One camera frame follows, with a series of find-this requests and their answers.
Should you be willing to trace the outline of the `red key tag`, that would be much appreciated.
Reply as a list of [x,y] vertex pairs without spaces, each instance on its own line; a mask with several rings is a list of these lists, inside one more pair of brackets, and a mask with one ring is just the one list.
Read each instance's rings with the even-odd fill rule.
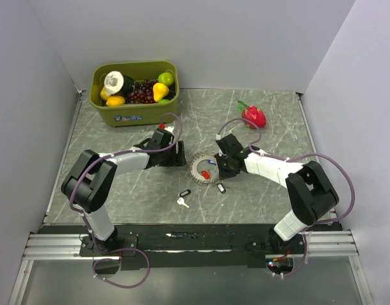
[[210,174],[207,172],[207,171],[202,171],[201,172],[202,176],[205,178],[205,179],[210,179]]

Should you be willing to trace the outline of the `black key tag with key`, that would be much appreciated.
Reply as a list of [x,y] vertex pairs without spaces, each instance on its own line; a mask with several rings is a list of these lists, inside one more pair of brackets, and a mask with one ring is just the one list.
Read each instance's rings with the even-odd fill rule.
[[191,194],[190,189],[186,189],[178,194],[177,204],[186,208],[189,208],[189,205],[185,202],[185,197]]

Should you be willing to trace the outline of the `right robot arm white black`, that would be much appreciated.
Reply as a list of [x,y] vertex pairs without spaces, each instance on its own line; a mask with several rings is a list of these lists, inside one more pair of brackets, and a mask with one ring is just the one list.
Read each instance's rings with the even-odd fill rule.
[[269,179],[288,192],[291,210],[269,230],[268,242],[276,253],[283,253],[292,238],[311,227],[339,203],[339,195],[322,166],[275,159],[256,147],[243,147],[233,134],[217,134],[219,152],[215,162],[219,179],[233,178],[241,172]]

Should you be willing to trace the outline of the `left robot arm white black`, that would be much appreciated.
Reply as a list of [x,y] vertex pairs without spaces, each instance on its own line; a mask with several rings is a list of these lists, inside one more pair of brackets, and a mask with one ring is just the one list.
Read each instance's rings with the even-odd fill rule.
[[114,178],[157,166],[185,165],[184,141],[168,128],[157,128],[152,137],[125,151],[83,151],[62,182],[61,192],[70,209],[82,217],[95,248],[102,255],[110,255],[121,246],[105,207]]

